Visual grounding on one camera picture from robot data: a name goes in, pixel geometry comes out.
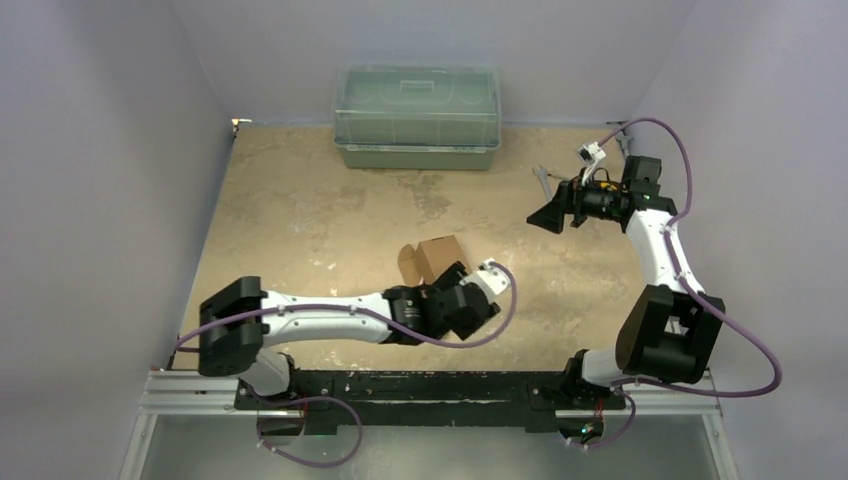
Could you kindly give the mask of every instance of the lid handle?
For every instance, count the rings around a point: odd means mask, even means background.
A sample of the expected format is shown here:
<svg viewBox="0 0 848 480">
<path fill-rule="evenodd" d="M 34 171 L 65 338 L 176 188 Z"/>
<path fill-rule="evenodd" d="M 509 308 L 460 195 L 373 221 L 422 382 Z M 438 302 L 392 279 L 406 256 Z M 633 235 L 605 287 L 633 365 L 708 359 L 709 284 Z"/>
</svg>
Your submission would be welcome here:
<svg viewBox="0 0 848 480">
<path fill-rule="evenodd" d="M 432 80 L 401 80 L 400 81 L 400 92 L 401 93 L 417 93 L 421 91 L 427 92 L 435 92 L 436 91 L 436 82 Z"/>
</svg>

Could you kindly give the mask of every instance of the scratched table surface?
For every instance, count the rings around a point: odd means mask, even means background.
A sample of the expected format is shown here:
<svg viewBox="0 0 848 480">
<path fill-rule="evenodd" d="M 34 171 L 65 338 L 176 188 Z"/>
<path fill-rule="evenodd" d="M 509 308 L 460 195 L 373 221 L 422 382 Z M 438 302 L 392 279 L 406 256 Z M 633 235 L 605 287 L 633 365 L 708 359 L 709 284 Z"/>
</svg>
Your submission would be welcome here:
<svg viewBox="0 0 848 480">
<path fill-rule="evenodd" d="M 199 304 L 244 275 L 297 296 L 356 296 L 401 283 L 400 248 L 454 234 L 469 261 L 512 270 L 518 307 L 510 327 L 474 349 L 321 340 L 279 345 L 303 368 L 353 370 L 562 369 L 581 348 L 612 345 L 643 288 L 619 226 L 587 221 L 555 235 L 525 222 L 544 204 L 534 165 L 573 176 L 575 149 L 608 130 L 505 128 L 487 172 L 350 170 L 329 128 L 239 131 L 197 270 L 182 333 Z M 621 176 L 614 144 L 606 167 Z M 556 180 L 551 188 L 556 189 Z M 502 295 L 503 311 L 509 295 Z M 503 313 L 480 332 L 494 330 Z M 447 338 L 456 341 L 451 335 Z M 180 353 L 175 368 L 196 368 Z"/>
</svg>

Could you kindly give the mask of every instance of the robotic arm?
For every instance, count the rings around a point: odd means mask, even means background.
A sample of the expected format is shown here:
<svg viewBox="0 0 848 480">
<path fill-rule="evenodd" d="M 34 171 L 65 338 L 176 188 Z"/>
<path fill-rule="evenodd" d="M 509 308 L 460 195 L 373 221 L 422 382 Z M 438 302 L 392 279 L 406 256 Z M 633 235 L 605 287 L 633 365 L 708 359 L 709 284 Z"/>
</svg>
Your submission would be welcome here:
<svg viewBox="0 0 848 480">
<path fill-rule="evenodd" d="M 578 152 L 587 166 L 573 179 L 561 182 L 553 199 L 530 215 L 527 222 L 557 234 L 562 233 L 565 215 L 569 214 L 574 228 L 589 217 L 617 222 L 639 255 L 646 286 L 624 322 L 615 347 L 578 352 L 566 367 L 567 382 L 570 387 L 595 390 L 599 395 L 610 385 L 640 376 L 666 383 L 697 383 L 707 366 L 721 321 L 698 305 L 680 285 L 675 259 L 666 242 L 679 252 L 676 261 L 688 284 L 722 312 L 724 303 L 703 294 L 703 287 L 680 253 L 677 227 L 668 227 L 677 210 L 670 198 L 659 194 L 660 160 L 630 156 L 621 181 L 608 177 L 596 180 L 599 154 L 597 145 L 594 147 L 585 146 Z M 673 319 L 679 321 L 681 333 L 669 328 Z"/>
<path fill-rule="evenodd" d="M 440 339 L 449 331 L 465 340 L 500 312 L 495 299 L 509 286 L 491 259 L 471 274 L 457 262 L 432 285 L 396 286 L 347 298 L 263 291 L 259 277 L 242 277 L 201 304 L 201 326 L 244 311 L 271 313 L 203 333 L 198 371 L 204 376 L 238 375 L 263 397 L 290 392 L 294 363 L 269 347 L 325 339 L 418 345 L 422 337 Z M 417 335 L 407 335 L 381 317 Z"/>
</svg>

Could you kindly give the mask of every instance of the metal frame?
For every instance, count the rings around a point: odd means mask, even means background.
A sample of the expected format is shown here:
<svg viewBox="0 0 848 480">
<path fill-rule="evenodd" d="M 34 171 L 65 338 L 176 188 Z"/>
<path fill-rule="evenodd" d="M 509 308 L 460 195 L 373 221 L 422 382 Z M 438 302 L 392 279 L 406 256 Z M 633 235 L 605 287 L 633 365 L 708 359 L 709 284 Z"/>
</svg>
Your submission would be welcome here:
<svg viewBox="0 0 848 480">
<path fill-rule="evenodd" d="M 147 378 L 121 469 L 120 480 L 141 478 L 150 440 L 161 415 L 240 415 L 294 417 L 294 411 L 235 410 L 233 399 L 238 379 L 201 377 L 195 371 L 151 372 Z M 714 389 L 707 372 L 696 388 Z M 722 423 L 721 407 L 712 397 L 690 395 L 651 385 L 629 385 L 626 389 L 638 406 L 637 415 L 700 415 L 707 431 L 710 450 L 721 480 L 738 480 L 738 472 Z M 609 410 L 605 415 L 629 415 L 630 410 Z M 557 418 L 591 416 L 591 411 L 558 410 Z"/>
</svg>

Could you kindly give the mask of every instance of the metal tool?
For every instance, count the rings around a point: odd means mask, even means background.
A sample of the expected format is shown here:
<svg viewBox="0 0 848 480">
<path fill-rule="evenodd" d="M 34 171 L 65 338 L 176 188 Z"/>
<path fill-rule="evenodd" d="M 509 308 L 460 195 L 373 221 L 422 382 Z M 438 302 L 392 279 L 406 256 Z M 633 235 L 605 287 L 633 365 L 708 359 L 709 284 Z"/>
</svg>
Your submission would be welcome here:
<svg viewBox="0 0 848 480">
<path fill-rule="evenodd" d="M 539 177 L 539 181 L 542 182 L 542 190 L 545 192 L 545 201 L 550 202 L 552 198 L 554 198 L 554 194 L 551 193 L 551 186 L 548 184 L 548 169 L 538 165 L 533 167 L 533 173 Z"/>
</svg>

